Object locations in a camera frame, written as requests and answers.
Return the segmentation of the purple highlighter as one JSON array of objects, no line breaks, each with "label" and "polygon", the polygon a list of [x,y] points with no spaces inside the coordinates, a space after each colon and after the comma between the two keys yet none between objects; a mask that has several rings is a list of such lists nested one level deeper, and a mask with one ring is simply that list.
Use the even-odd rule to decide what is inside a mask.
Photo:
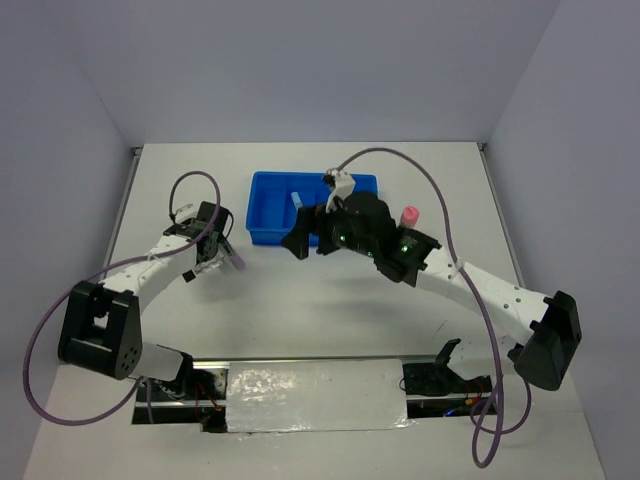
[{"label": "purple highlighter", "polygon": [[246,263],[237,252],[232,252],[228,255],[231,265],[238,271],[246,269]]}]

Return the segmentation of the light blue highlighter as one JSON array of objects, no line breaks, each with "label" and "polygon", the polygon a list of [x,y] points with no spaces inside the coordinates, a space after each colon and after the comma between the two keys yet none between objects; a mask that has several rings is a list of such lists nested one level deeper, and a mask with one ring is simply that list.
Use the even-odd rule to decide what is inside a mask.
[{"label": "light blue highlighter", "polygon": [[300,197],[299,193],[296,192],[296,191],[292,191],[290,196],[291,196],[291,200],[292,200],[292,202],[294,204],[294,207],[297,210],[301,209],[303,207],[303,202],[301,200],[301,197]]}]

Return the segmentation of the pink capped glue stick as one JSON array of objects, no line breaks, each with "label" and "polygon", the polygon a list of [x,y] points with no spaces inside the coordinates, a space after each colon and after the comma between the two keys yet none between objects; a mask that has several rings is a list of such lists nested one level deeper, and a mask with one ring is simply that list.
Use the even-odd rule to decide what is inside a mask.
[{"label": "pink capped glue stick", "polygon": [[405,228],[414,228],[419,220],[420,212],[414,206],[406,206],[401,214],[399,224]]}]

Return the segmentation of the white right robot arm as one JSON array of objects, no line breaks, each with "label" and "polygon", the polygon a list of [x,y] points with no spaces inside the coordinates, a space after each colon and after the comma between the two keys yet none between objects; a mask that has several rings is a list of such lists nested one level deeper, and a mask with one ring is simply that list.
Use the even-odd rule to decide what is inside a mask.
[{"label": "white right robot arm", "polygon": [[296,258],[350,250],[373,260],[394,283],[444,297],[487,314],[507,338],[506,357],[515,374],[531,385],[556,391],[562,385],[582,340],[577,303],[562,291],[548,296],[511,284],[474,265],[454,260],[436,239],[396,222],[388,205],[371,192],[355,192],[332,208],[302,207],[282,247]]}]

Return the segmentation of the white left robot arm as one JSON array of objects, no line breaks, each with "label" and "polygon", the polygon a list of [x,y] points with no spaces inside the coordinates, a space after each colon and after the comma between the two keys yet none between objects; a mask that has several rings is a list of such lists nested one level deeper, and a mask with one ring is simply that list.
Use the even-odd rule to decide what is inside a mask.
[{"label": "white left robot arm", "polygon": [[141,262],[99,282],[76,284],[68,298],[58,358],[117,380],[146,377],[175,399],[189,396],[204,375],[195,371],[191,355],[145,342],[141,317],[173,281],[190,282],[231,259],[224,229],[232,220],[227,208],[214,203],[186,206]]}]

